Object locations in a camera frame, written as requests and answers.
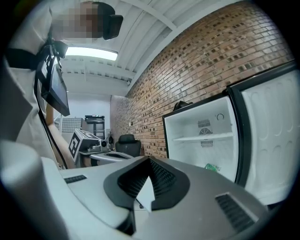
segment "fluorescent light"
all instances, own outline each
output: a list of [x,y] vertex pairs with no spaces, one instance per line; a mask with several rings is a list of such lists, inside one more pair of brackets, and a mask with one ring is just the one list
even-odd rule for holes
[[86,56],[86,57],[104,58],[104,59],[115,61],[118,55],[115,52],[100,50],[96,48],[69,47],[67,49],[66,56]]

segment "refrigerator shelf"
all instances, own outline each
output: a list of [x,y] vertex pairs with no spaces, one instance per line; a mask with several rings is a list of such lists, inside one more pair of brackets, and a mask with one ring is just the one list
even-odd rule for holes
[[199,140],[226,138],[226,137],[233,137],[233,133],[229,132],[229,133],[220,133],[220,134],[206,134],[206,135],[195,136],[195,137],[180,137],[180,138],[173,139],[173,141],[199,141]]

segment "white plastic housing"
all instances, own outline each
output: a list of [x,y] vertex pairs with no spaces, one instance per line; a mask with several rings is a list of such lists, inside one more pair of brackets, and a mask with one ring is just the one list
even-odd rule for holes
[[264,205],[286,198],[300,156],[300,78],[294,70],[242,92],[252,135],[246,190]]

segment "black office chair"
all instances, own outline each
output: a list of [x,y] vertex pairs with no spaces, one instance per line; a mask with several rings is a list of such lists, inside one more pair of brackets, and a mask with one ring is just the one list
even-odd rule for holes
[[121,135],[116,142],[116,151],[123,152],[133,157],[140,156],[141,141],[136,140],[132,134]]

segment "white ceiling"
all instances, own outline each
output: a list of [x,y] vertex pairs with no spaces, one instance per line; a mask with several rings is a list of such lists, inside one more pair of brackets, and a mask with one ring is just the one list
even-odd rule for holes
[[124,17],[118,37],[73,44],[118,53],[116,61],[67,56],[68,91],[125,96],[151,61],[190,25],[237,0],[103,0]]

